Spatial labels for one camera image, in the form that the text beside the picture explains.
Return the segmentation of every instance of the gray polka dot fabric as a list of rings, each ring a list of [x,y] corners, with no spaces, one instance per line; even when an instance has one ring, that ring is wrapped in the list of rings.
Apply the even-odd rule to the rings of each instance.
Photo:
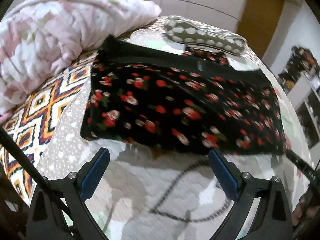
[[[247,46],[247,40],[238,34],[181,16],[169,16],[164,30],[171,41],[215,48],[235,56],[240,56]]]

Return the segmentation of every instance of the black cable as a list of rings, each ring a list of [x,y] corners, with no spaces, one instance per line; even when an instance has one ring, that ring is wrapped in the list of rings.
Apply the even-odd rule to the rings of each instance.
[[[316,165],[316,167],[315,167],[315,171],[317,170],[317,168],[318,168],[318,166],[319,166],[319,163],[320,163],[320,158],[319,158],[319,161],[318,161],[318,163],[317,163],[317,165]]]
[[[0,144],[12,155],[13,158],[26,170],[26,172],[34,179],[34,181],[39,185],[39,187],[46,193],[49,198],[54,201],[57,206],[62,209],[70,218],[70,210],[62,202],[60,198],[57,197],[50,189],[50,187],[45,182],[44,178],[37,171],[37,169],[31,164],[27,156],[18,147],[18,145],[12,140],[12,138],[6,133],[6,131],[0,126]]]

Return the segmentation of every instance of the pink floral blanket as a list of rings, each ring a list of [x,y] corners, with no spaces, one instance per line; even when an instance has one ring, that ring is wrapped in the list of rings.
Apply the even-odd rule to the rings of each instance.
[[[109,35],[142,27],[161,8],[143,0],[26,0],[0,22],[0,123],[48,77]]]

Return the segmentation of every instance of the black fabric with red flowers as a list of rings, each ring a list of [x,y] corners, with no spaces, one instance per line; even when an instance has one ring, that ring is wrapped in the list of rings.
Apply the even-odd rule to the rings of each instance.
[[[230,67],[226,54],[222,51],[211,52],[202,49],[195,49],[189,46],[186,46],[186,50],[183,54],[184,56],[198,57],[205,60],[210,60],[219,65]]]
[[[278,99],[261,70],[215,62],[108,37],[92,66],[81,136],[136,141],[206,155],[283,154]]]

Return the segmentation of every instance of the cabinet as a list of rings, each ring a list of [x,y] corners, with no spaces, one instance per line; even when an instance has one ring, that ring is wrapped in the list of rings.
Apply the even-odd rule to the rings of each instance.
[[[301,74],[288,98],[295,109],[302,126],[311,159],[317,163],[320,159],[320,96],[317,93],[319,79]]]

